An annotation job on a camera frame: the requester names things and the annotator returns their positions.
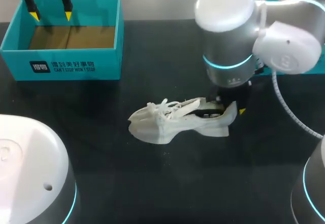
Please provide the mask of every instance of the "logo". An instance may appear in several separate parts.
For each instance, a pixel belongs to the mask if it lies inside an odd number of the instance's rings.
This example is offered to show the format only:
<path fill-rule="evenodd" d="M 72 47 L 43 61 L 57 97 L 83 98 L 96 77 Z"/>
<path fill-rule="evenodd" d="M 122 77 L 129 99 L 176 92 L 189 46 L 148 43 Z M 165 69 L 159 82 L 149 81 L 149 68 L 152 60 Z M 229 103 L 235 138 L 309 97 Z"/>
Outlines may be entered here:
<path fill-rule="evenodd" d="M 30 61 L 30 66 L 34 73 L 50 73 L 50 68 L 46 61 Z"/>

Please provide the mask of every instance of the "small hole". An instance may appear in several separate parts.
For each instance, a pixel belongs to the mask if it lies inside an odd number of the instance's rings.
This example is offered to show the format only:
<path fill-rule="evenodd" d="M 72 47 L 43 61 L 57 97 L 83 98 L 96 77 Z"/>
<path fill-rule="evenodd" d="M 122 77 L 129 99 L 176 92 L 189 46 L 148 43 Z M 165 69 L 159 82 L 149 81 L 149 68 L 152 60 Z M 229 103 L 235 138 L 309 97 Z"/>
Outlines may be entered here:
<path fill-rule="evenodd" d="M 49 183 L 44 183 L 43 187 L 47 190 L 47 191 L 52 191 L 53 187 L 51 184 Z"/>

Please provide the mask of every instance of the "white cable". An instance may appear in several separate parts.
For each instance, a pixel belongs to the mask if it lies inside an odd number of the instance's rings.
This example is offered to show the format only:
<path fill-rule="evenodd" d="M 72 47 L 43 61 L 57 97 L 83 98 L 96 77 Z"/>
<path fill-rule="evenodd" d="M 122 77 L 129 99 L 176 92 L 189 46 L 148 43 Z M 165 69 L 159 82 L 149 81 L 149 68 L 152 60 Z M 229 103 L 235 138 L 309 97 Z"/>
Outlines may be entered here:
<path fill-rule="evenodd" d="M 306 125 L 304 125 L 295 115 L 294 113 L 290 110 L 289 106 L 286 104 L 286 102 L 284 101 L 279 86 L 278 86 L 278 81 L 276 78 L 276 71 L 273 70 L 272 71 L 272 82 L 273 82 L 273 87 L 275 90 L 275 94 L 278 97 L 281 105 L 283 106 L 283 108 L 285 109 L 285 111 L 288 113 L 288 115 L 295 121 L 295 123 L 297 123 L 303 130 L 305 130 L 306 132 L 310 133 L 311 135 L 322 139 L 323 136 L 317 132 L 315 132 L 314 130 L 312 130 L 311 128 L 307 127 Z"/>

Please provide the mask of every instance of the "yellow tip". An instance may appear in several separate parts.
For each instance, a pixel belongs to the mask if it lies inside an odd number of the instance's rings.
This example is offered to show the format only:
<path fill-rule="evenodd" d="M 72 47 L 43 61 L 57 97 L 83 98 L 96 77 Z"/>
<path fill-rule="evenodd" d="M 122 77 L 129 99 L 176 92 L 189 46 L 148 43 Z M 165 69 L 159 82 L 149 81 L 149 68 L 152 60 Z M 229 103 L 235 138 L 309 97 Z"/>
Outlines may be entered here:
<path fill-rule="evenodd" d="M 67 20 L 69 22 L 70 21 L 70 18 L 71 18 L 71 12 L 66 12 L 66 16 L 67 16 Z"/>
<path fill-rule="evenodd" d="M 243 114 L 245 112 L 246 108 L 244 109 L 239 109 L 239 115 Z"/>
<path fill-rule="evenodd" d="M 40 19 L 39 17 L 37 16 L 37 13 L 36 12 L 30 12 L 30 14 L 39 22 Z"/>

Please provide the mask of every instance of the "cardboard box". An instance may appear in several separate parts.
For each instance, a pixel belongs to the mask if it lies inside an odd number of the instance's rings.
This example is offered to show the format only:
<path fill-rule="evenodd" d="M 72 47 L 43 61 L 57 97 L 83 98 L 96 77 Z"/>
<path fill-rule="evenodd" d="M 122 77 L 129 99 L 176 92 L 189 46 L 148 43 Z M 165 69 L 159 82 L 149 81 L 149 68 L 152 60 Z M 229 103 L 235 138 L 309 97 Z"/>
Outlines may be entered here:
<path fill-rule="evenodd" d="M 20 2 L 0 47 L 15 80 L 120 79 L 120 0 L 71 1 L 74 7 L 67 21 L 61 0 L 35 0 L 39 22 Z"/>

